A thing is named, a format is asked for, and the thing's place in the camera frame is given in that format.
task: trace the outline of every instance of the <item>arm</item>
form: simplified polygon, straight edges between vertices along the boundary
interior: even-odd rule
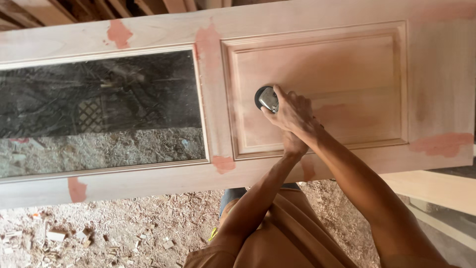
[[[228,215],[211,246],[226,244],[236,252],[263,221],[269,207],[293,167],[308,146],[291,132],[283,132],[284,156],[240,198]]]
[[[278,86],[274,90],[279,111],[263,110],[265,116],[296,134],[326,163],[344,194],[369,222],[379,255],[412,255],[446,263],[385,181],[313,118],[310,100],[294,92],[285,94]]]

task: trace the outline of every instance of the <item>person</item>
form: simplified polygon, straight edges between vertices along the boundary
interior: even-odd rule
[[[275,85],[279,111],[263,114],[283,130],[284,155],[250,190],[227,189],[218,233],[188,254],[184,268],[357,267],[324,228],[297,184],[284,181],[311,148],[369,222],[383,268],[450,266],[390,187],[313,117],[311,101]]]

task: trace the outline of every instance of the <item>raised door panel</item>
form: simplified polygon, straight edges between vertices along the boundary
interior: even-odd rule
[[[275,83],[311,99],[349,148],[407,143],[404,21],[222,41],[236,159],[282,153],[281,131],[254,95]]]

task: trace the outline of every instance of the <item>lumber stack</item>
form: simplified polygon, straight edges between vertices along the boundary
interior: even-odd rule
[[[231,0],[0,0],[0,31],[230,6]]]

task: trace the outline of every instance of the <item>sawdust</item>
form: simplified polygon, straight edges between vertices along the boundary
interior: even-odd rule
[[[337,184],[309,182],[302,189],[350,258],[359,267],[379,267],[368,223]],[[111,264],[113,267],[168,268],[175,263],[183,265],[189,252],[208,245],[211,231],[218,226],[222,194],[223,191],[217,190],[0,210],[0,236],[9,231],[23,231],[21,237],[13,237],[9,244],[0,245],[0,267],[67,267],[72,264],[71,268],[76,268]],[[45,218],[33,219],[35,213]],[[75,236],[84,228],[92,231],[93,242],[88,248]],[[68,232],[65,240],[46,240],[45,230],[51,229]],[[174,246],[165,250],[162,244],[167,239]],[[139,240],[138,252],[134,252]],[[13,253],[4,254],[7,247],[13,248]],[[56,252],[56,260],[48,252]],[[134,261],[133,266],[128,265],[127,260]]]
[[[0,139],[0,177],[205,158],[201,128]]]

